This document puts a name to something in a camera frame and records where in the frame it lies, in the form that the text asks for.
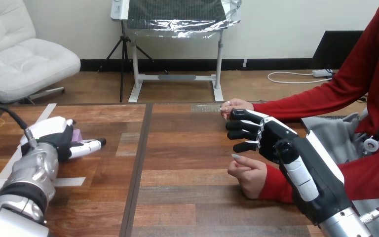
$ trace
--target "cable connector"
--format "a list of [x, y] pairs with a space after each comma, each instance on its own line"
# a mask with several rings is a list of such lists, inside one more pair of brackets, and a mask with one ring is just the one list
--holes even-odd
[[37, 140], [34, 138], [33, 133], [28, 127], [24, 130], [24, 134], [28, 140], [28, 143], [30, 144], [30, 147], [32, 149], [35, 149], [38, 146], [38, 143]]
[[379, 211], [378, 210], [374, 210], [372, 212], [365, 213], [364, 215], [360, 216], [360, 220], [365, 225], [372, 222], [373, 220], [375, 220], [377, 218], [379, 218]]

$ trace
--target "human hand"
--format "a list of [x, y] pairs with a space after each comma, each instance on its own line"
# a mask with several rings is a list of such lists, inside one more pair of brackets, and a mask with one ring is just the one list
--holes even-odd
[[239, 181], [247, 198], [258, 199], [265, 185], [265, 163], [238, 155], [232, 156], [234, 161], [230, 163], [227, 173]]
[[225, 119], [230, 117], [230, 112], [232, 109], [254, 110], [254, 105], [241, 99], [231, 99], [220, 105], [221, 114]]

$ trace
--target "silver metal robotic arm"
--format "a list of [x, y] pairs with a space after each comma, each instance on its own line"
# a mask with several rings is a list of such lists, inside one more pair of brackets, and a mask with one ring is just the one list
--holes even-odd
[[237, 153], [259, 151], [279, 169], [293, 188], [293, 201], [326, 237], [370, 237], [365, 224], [379, 217], [375, 210], [361, 218], [354, 212], [344, 189], [344, 177], [311, 131], [306, 138], [265, 114], [233, 110], [226, 124]]
[[49, 237], [45, 212], [56, 190], [59, 162], [90, 154], [106, 141], [72, 142], [72, 119], [54, 117], [25, 129], [22, 158], [0, 190], [0, 237]]

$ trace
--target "white chair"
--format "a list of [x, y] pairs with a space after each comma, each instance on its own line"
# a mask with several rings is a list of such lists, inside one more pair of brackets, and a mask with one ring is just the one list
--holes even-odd
[[61, 45], [35, 39], [22, 0], [0, 0], [0, 102], [35, 99], [64, 88], [37, 91], [80, 69], [79, 58]]

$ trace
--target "black monitor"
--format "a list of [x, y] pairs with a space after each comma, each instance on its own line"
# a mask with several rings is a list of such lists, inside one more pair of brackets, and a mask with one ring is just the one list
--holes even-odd
[[339, 69], [363, 31], [326, 31], [314, 53], [311, 69]]

